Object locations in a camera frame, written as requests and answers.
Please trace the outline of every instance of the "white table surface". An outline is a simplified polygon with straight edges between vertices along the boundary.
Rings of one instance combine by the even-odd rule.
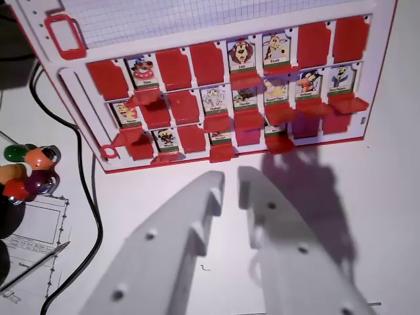
[[[263,312],[261,289],[255,277],[250,276],[255,252],[249,248],[245,213],[238,208],[239,165],[264,169],[299,210],[309,218],[321,218],[318,222],[322,222],[322,228],[319,225],[315,228],[321,239],[337,240],[326,246],[339,258],[348,257],[354,249],[354,282],[369,302],[382,303],[375,307],[378,313],[417,314],[418,12],[418,1],[399,1],[364,141],[306,148],[285,156],[285,161],[281,157],[254,154],[224,163],[201,161],[113,175],[105,175],[97,167],[104,241],[95,260],[57,298],[49,314],[77,314],[124,237],[177,190],[208,170],[223,171],[226,175],[225,200],[222,217],[213,221],[208,256],[197,263],[188,314]],[[45,75],[37,90],[54,113],[70,119]],[[95,222],[77,172],[73,132],[47,117],[27,87],[3,91],[0,130],[18,142],[55,144],[62,152],[56,168],[61,183],[55,195],[70,199],[68,220],[72,226],[71,244],[60,258],[65,264],[65,277],[83,260],[96,238]],[[0,147],[6,145],[1,139]],[[84,149],[85,172],[90,181],[91,152],[86,144]],[[201,264],[211,271],[202,270]]]

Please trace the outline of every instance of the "red plastic clip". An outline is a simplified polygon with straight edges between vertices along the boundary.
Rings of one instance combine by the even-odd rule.
[[[264,68],[264,75],[289,74],[290,72],[299,71],[300,69],[300,66],[292,67],[291,64],[285,64],[283,66]]]
[[[238,146],[249,146],[260,143],[260,129],[235,130]]]
[[[106,159],[114,159],[114,158],[119,157],[116,147],[113,146],[112,144],[105,144],[104,146],[101,146],[99,151],[100,151],[100,155],[102,155]]]
[[[331,31],[325,22],[299,26],[297,62],[300,68],[323,66],[327,63]]]
[[[354,97],[354,93],[331,95],[328,97],[329,105],[333,106],[340,114],[363,112],[369,103],[361,98]]]
[[[241,90],[248,87],[256,87],[263,82],[256,70],[239,72],[230,75],[230,87],[232,90]]]
[[[216,144],[210,148],[210,163],[230,161],[235,156],[231,142]]]
[[[288,135],[269,135],[265,137],[267,150],[271,154],[282,154],[290,152],[295,148],[295,144],[289,139]]]
[[[264,119],[258,112],[258,108],[235,111],[234,121],[236,130],[259,129],[264,126]]]
[[[204,131],[197,125],[178,127],[178,136],[185,153],[205,151]]]
[[[335,24],[334,62],[362,59],[363,51],[368,42],[368,34],[369,24],[365,22],[363,16],[338,19]]]
[[[265,116],[272,126],[289,123],[295,120],[297,111],[290,107],[288,102],[265,106]]]
[[[159,152],[159,154],[150,162],[154,165],[164,165],[177,161],[179,158],[179,151],[173,150],[168,152]]]
[[[213,114],[204,117],[204,132],[216,133],[230,128],[230,117],[228,113]]]
[[[63,51],[61,49],[60,44],[57,41],[57,37],[55,36],[53,32],[53,28],[51,27],[52,23],[59,22],[59,21],[67,21],[67,23],[70,26],[71,31],[73,32],[73,36],[76,39],[77,46],[79,46],[79,48],[69,49],[68,51]],[[79,33],[76,30],[76,27],[74,26],[72,18],[70,18],[67,14],[57,14],[57,15],[48,16],[44,20],[44,25],[47,28],[48,33],[50,34],[50,37],[52,41],[54,42],[55,47],[58,50],[58,53],[63,59],[73,60],[73,59],[86,57],[86,48],[79,36]]]
[[[298,100],[296,102],[296,109],[309,118],[324,117],[333,113],[333,109],[326,103],[323,103],[321,101],[321,98],[309,98],[308,100]]]

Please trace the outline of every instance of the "black cable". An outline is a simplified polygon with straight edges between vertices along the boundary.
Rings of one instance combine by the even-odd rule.
[[[100,219],[100,213],[99,213],[98,207],[95,205],[95,202],[93,201],[93,199],[92,199],[92,197],[89,193],[89,189],[87,188],[87,185],[86,185],[85,174],[83,172],[83,159],[82,159],[82,154],[81,154],[81,149],[82,149],[81,135],[80,135],[80,133],[77,130],[77,127],[75,125],[65,121],[64,119],[58,117],[57,115],[54,115],[44,105],[44,103],[42,103],[42,101],[39,99],[39,97],[37,95],[37,92],[36,92],[35,85],[34,85],[35,74],[36,74],[37,70],[39,69],[39,67],[40,67],[40,63],[37,62],[37,64],[35,65],[35,68],[33,69],[32,74],[31,74],[30,84],[29,84],[31,94],[33,96],[33,99],[39,105],[39,107],[48,116],[50,116],[51,118],[53,118],[57,122],[61,123],[62,125],[66,126],[67,128],[70,128],[76,134],[76,137],[77,137],[77,163],[79,165],[80,181],[81,181],[81,184],[82,184],[82,187],[83,187],[83,191],[85,192],[86,199],[87,199],[87,201],[89,203],[89,206],[92,210],[92,214],[93,214],[93,217],[94,217],[95,222],[96,222],[96,227],[98,228],[98,236],[97,236],[95,244],[93,245],[93,248],[91,249],[89,254],[86,256],[86,258],[83,260],[83,262],[77,267],[77,269],[74,270],[74,272],[66,279],[66,281],[64,281],[62,283],[62,285],[60,285],[60,287],[52,295],[50,295],[47,298],[47,300],[45,300],[45,302],[42,306],[42,309],[41,309],[41,315],[46,315],[46,313],[48,311],[48,307],[51,305],[51,303],[59,296],[59,294],[61,294],[61,292],[63,292],[70,284],[73,283],[73,281],[84,271],[84,269],[86,269],[86,267],[89,266],[89,264],[91,263],[91,261],[93,260],[96,253],[99,250],[99,247],[102,243],[104,231],[103,231],[102,221]],[[94,189],[94,187],[92,187],[92,190],[93,190],[94,197],[96,199],[96,190]]]
[[[5,15],[0,15],[0,20],[4,20],[4,21],[7,21],[7,22],[14,22],[14,23],[16,23],[16,20],[15,19],[9,18],[8,16],[5,16]]]
[[[17,56],[17,57],[0,57],[0,62],[21,61],[21,60],[31,59],[33,57],[35,57],[34,54],[24,54],[23,56]]]

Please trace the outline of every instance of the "pen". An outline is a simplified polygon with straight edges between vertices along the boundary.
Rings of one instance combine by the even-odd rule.
[[[50,258],[54,257],[55,255],[59,254],[63,249],[65,249],[67,247],[68,244],[70,244],[69,241],[66,242],[66,243],[63,243],[63,244],[61,244],[61,245],[59,245],[57,247],[55,247],[55,249],[53,251],[51,251],[50,253],[46,254],[43,258],[41,258],[40,260],[38,260],[35,264],[33,264],[28,269],[26,269],[25,271],[23,271],[23,273],[21,273],[20,275],[18,275],[17,277],[15,277],[15,279],[13,279],[10,282],[6,283],[3,287],[0,287],[0,293],[2,293],[4,291],[6,291],[8,288],[14,286],[20,280],[23,280],[31,271],[34,271],[36,268],[38,268],[43,263],[45,263],[48,259],[50,259]]]

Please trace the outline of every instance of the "red plastic frame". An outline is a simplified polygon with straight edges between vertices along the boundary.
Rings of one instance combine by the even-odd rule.
[[[60,44],[58,43],[57,37],[55,36],[54,32],[53,32],[53,28],[51,27],[52,23],[55,22],[60,22],[60,21],[67,21],[67,23],[70,26],[70,29],[73,32],[73,36],[75,37],[76,41],[77,41],[77,45],[79,46],[79,48],[77,49],[69,49],[68,51],[63,51],[60,47]],[[50,37],[52,39],[52,41],[54,42],[55,47],[58,50],[58,53],[60,54],[60,56],[63,59],[66,60],[73,60],[73,59],[79,59],[79,58],[83,58],[86,57],[86,48],[79,36],[79,32],[77,31],[76,27],[74,26],[73,20],[72,18],[70,18],[67,14],[57,14],[57,15],[52,15],[52,16],[48,16],[45,20],[44,20],[44,25],[48,30],[48,33],[50,34]]]

